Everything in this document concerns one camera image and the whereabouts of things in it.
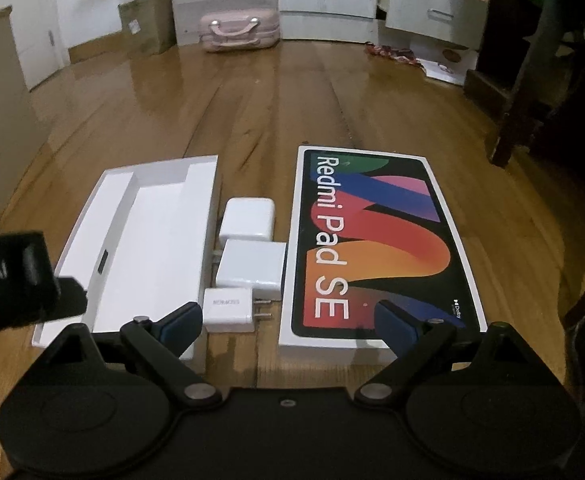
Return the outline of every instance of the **wooden floor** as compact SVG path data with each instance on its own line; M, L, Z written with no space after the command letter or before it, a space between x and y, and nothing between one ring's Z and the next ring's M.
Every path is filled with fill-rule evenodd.
M65 69L32 98L50 139L0 231L42 230L53 260L107 168L218 153L222 203L274 199L274 238L286 241L300 144L422 155L463 238L487 318L512 323L564 376L557 314L585 288L585 187L523 152L505 170L491 166L494 125L460 88L368 57L362 45L287 42L241 54L107 54ZM281 364L278 304L271 311L255 335L210 337L211 381L353 386L374 372ZM31 332L0 333L0 402L36 356ZM6 467L0 451L0 475Z

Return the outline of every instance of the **pink carrying case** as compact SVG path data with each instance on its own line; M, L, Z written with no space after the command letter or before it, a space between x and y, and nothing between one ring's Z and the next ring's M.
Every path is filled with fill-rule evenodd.
M274 9L212 12L200 20L199 36L208 52L269 48L279 41L279 12Z

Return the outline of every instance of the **pink shape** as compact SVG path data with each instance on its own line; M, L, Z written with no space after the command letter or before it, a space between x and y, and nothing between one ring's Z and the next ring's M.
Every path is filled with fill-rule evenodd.
M380 180L386 184L393 184L393 186L402 187L404 189L410 189L411 191L422 195L430 196L428 186L426 186L426 183L419 178L399 175L379 175L374 176L373 179Z

